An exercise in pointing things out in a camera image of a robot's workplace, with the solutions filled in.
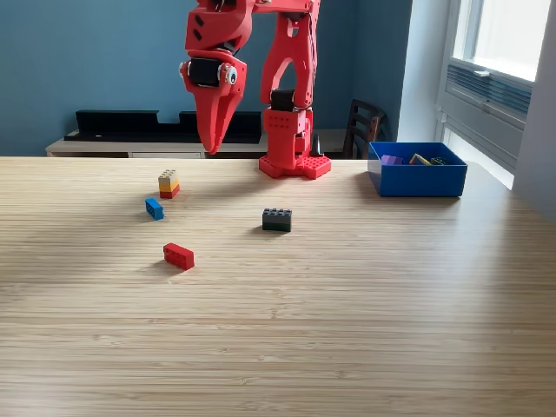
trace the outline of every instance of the black lego brick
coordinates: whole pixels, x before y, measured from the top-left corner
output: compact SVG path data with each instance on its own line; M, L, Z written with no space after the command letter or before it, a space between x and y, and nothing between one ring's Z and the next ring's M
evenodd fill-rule
M278 223L263 223L262 224L263 230L272 230L274 232L286 232L289 233L292 231L291 224L278 224Z
M292 224L292 210L265 208L262 213L263 223Z

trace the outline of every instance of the red robot arm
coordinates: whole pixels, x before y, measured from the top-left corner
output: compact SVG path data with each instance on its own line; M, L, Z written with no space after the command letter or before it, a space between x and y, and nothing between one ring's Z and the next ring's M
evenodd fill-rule
M247 65L235 52L249 39L254 13L277 13L275 40L265 64L261 101L269 104L264 125L268 155L260 168L272 177L316 178L331 162L311 147L313 87L317 68L316 27L321 0L197 0L189 14L186 49L191 59L180 73L195 96L197 127L205 149L214 154L243 97ZM295 67L295 90L279 90L287 66Z

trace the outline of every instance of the yellow lego brick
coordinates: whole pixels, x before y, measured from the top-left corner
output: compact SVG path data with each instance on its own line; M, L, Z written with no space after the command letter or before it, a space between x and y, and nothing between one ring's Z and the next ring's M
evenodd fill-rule
M180 185L180 180L177 179L174 182L172 182L170 185L161 185L158 184L158 188L163 192L163 193L171 193L174 191L175 187L177 187L178 185Z
M174 182L178 181L177 173L175 169L166 169L159 177L158 183L160 185L172 185Z

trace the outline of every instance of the white wall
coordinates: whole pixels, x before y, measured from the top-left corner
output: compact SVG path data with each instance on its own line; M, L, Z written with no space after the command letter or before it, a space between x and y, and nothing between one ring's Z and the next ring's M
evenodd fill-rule
M550 9L513 190L556 221L556 2Z
M398 142L434 140L450 3L446 0L413 1Z

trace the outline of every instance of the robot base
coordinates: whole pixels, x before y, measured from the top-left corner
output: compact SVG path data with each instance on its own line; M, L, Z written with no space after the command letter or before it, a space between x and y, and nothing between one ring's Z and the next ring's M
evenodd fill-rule
M306 156L294 169L282 169L272 165L268 156L264 156L259 160L259 169L274 179L283 176L305 176L309 180L316 180L332 169L332 161L325 156Z

